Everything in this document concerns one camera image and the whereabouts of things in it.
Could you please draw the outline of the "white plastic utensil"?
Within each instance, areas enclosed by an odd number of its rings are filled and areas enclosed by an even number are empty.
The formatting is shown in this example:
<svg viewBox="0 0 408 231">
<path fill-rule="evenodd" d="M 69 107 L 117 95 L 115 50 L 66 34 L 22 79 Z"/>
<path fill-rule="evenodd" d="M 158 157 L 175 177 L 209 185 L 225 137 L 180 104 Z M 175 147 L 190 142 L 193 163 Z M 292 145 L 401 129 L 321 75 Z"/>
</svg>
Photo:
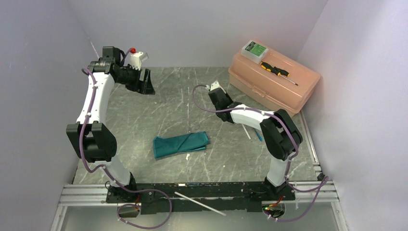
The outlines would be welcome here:
<svg viewBox="0 0 408 231">
<path fill-rule="evenodd" d="M 174 192 L 174 194 L 177 195 L 177 196 L 179 196 L 179 197 L 181 197 L 181 198 L 183 198 L 183 199 L 185 199 L 185 200 L 191 201 L 191 202 L 193 202 L 193 203 L 195 203 L 195 204 L 197 204 L 197 205 L 199 205 L 199 206 L 201 206 L 201 207 L 204 207 L 204 208 L 206 208 L 206 209 L 209 209 L 210 211 L 216 212 L 216 213 L 218 213 L 218 214 L 220 214 L 220 215 L 222 215 L 222 216 L 225 216 L 225 217 L 227 216 L 226 213 L 221 212 L 221 211 L 219 211 L 219 210 L 217 210 L 217 209 L 215 209 L 215 208 L 213 208 L 213 207 L 210 207 L 210 206 L 208 206 L 208 205 L 205 205 L 205 204 L 203 204 L 203 203 L 201 203 L 201 202 L 199 202 L 199 201 L 197 201 L 197 200 L 194 200 L 194 199 L 192 199 L 192 198 L 190 198 L 190 197 L 187 197 L 187 196 L 185 196 L 185 195 L 183 195 L 183 194 L 181 194 L 181 193 L 179 193 L 179 192 Z"/>
<path fill-rule="evenodd" d="M 249 135 L 249 132 L 248 132 L 248 130 L 246 129 L 246 127 L 245 127 L 244 124 L 242 124 L 242 128 L 243 128 L 243 130 L 244 130 L 244 132 L 245 132 L 247 138 L 248 138 L 248 139 L 251 139 L 251 136 Z"/>
</svg>

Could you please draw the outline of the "blue plastic utensil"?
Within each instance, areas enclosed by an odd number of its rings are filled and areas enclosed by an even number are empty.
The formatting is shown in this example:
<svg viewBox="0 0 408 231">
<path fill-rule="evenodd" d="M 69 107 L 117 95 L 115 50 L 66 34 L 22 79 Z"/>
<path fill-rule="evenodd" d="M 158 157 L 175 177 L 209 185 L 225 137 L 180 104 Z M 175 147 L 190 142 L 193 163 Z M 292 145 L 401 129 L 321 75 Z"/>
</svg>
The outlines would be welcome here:
<svg viewBox="0 0 408 231">
<path fill-rule="evenodd" d="M 254 132 L 255 132 L 255 134 L 257 135 L 258 139 L 259 139 L 260 141 L 263 141 L 263 138 L 262 138 L 262 136 L 260 135 L 260 133 L 258 132 L 258 130 L 257 130 L 257 129 L 254 129 Z"/>
</svg>

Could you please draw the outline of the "teal cloth napkin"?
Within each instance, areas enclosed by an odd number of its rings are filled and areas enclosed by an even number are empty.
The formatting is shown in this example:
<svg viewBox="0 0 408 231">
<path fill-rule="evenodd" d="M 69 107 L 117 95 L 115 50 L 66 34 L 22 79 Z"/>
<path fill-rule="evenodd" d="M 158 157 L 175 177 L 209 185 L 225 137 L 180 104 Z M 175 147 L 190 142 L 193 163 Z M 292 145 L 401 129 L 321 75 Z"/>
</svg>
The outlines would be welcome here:
<svg viewBox="0 0 408 231">
<path fill-rule="evenodd" d="M 205 131 L 170 138 L 157 136 L 153 140 L 153 154 L 155 159 L 160 159 L 177 153 L 202 151 L 209 143 L 210 140 Z"/>
</svg>

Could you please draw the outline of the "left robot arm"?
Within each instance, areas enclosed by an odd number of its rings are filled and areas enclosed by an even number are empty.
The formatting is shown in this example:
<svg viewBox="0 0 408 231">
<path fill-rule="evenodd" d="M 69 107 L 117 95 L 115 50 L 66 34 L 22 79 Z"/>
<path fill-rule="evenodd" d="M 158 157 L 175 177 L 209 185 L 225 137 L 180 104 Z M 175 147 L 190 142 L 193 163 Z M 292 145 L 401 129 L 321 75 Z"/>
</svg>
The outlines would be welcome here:
<svg viewBox="0 0 408 231">
<path fill-rule="evenodd" d="M 126 202 L 134 201 L 139 192 L 132 173 L 116 156 L 117 140 L 105 125 L 106 112 L 115 84 L 142 95 L 155 94 L 150 70 L 142 68 L 147 59 L 146 52 L 135 48 L 123 51 L 114 46 L 103 47 L 102 56 L 82 69 L 89 80 L 84 105 L 76 122 L 66 127 L 85 170 L 102 171 L 109 179 L 111 194 L 118 194 Z"/>
</svg>

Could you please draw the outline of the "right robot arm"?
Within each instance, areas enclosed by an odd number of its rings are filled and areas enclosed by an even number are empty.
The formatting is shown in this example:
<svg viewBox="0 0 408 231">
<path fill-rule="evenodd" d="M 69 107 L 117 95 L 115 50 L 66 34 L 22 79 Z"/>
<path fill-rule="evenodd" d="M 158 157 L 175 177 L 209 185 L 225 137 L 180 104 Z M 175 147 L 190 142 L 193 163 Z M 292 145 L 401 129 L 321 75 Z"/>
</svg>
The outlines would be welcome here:
<svg viewBox="0 0 408 231">
<path fill-rule="evenodd" d="M 292 118 L 283 109 L 276 112 L 249 109 L 240 102 L 234 102 L 222 87 L 211 88 L 208 95 L 222 121 L 246 125 L 262 132 L 271 154 L 265 193 L 271 200 L 278 199 L 286 187 L 289 156 L 295 152 L 293 144 L 299 146 L 303 141 Z"/>
</svg>

